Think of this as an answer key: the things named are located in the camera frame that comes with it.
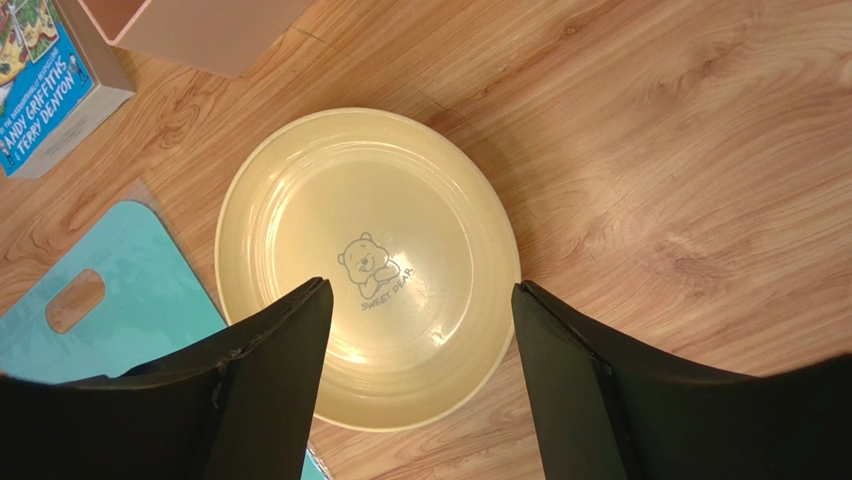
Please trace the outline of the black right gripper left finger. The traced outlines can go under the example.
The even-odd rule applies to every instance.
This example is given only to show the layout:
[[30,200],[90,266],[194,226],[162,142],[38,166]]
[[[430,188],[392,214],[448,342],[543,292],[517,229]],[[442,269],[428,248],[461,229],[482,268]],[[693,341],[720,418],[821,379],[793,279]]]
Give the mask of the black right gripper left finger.
[[5,479],[297,479],[332,323],[315,277],[114,378],[1,381]]

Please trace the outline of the yellow bear plate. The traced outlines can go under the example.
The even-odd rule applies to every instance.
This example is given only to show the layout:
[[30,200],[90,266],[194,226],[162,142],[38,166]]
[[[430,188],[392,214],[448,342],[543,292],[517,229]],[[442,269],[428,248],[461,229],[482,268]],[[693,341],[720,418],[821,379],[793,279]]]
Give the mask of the yellow bear plate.
[[394,432],[448,416],[492,377],[521,267],[498,195],[462,150],[407,117],[339,108],[283,126],[237,171],[215,277],[232,324],[328,280],[314,414]]

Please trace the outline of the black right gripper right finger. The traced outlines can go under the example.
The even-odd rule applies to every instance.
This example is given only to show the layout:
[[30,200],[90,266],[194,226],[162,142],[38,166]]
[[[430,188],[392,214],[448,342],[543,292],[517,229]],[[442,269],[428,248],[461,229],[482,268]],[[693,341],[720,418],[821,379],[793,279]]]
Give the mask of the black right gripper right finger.
[[541,286],[512,293],[549,479],[847,479],[851,358],[755,377],[592,319]]

